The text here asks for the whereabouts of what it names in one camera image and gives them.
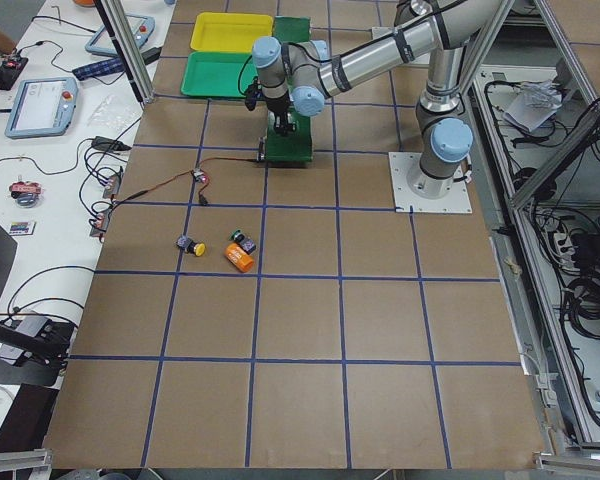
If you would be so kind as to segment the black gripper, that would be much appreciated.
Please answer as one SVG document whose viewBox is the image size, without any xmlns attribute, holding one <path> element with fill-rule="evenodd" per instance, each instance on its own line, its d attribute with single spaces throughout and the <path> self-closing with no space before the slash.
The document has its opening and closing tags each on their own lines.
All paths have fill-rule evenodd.
<svg viewBox="0 0 600 480">
<path fill-rule="evenodd" d="M 288 97 L 266 97 L 265 101 L 268 110 L 274 115 L 275 132 L 278 135 L 282 135 L 282 125 L 284 125 L 286 135 L 293 133 L 295 131 L 295 121 L 292 118 L 288 118 L 288 111 L 291 104 L 290 99 Z"/>
</svg>

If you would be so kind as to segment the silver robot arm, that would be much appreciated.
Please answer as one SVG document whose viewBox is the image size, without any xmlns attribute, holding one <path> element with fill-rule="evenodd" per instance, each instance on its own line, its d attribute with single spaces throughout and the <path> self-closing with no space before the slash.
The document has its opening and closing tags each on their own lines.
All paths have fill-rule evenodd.
<svg viewBox="0 0 600 480">
<path fill-rule="evenodd" d="M 346 152 L 421 146 L 416 172 L 427 186 L 450 183 L 458 162 L 432 146 L 436 128 L 456 121 L 464 84 L 487 45 L 487 33 L 510 10 L 507 1 L 401 1 L 391 29 L 342 52 L 331 53 L 323 41 L 258 38 L 251 50 L 256 75 L 243 96 L 248 110 L 264 101 L 276 136 L 289 143 L 298 132 L 292 115 L 319 115 L 326 103 L 379 77 L 389 79 L 399 105 L 413 98 L 414 124 L 399 132 L 401 116 L 380 100 L 335 106 L 332 125 L 337 149 Z"/>
</svg>

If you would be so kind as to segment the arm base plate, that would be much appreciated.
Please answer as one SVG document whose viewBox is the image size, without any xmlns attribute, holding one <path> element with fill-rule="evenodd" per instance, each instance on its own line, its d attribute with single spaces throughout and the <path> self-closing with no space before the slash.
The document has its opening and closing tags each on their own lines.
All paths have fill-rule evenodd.
<svg viewBox="0 0 600 480">
<path fill-rule="evenodd" d="M 419 152 L 389 152 L 394 209 L 398 213 L 472 213 L 465 172 L 460 164 L 452 177 L 438 180 L 420 169 Z"/>
</svg>

